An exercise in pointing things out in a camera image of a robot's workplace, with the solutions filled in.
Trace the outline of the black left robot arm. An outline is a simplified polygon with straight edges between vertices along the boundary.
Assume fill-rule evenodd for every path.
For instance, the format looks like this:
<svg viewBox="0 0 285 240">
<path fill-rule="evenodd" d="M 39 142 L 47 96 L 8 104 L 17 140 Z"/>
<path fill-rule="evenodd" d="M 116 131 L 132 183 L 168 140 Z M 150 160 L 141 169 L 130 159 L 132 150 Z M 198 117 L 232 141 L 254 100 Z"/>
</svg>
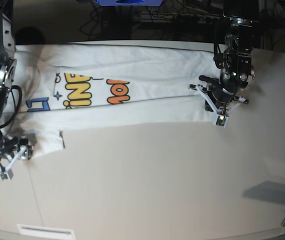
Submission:
<svg viewBox="0 0 285 240">
<path fill-rule="evenodd" d="M 208 94 L 205 103 L 207 111 L 227 115 L 227 106 L 232 101 L 241 103 L 236 94 L 249 86 L 249 79 L 255 78 L 252 66 L 254 25 L 259 21 L 257 0 L 224 0 L 223 17 L 214 30 L 214 63 L 221 70 L 219 78 L 201 75 L 199 79 L 209 84 L 203 90 Z M 224 37 L 226 49 L 221 51 L 218 43 L 219 28 L 222 22 L 230 26 Z"/>
</svg>

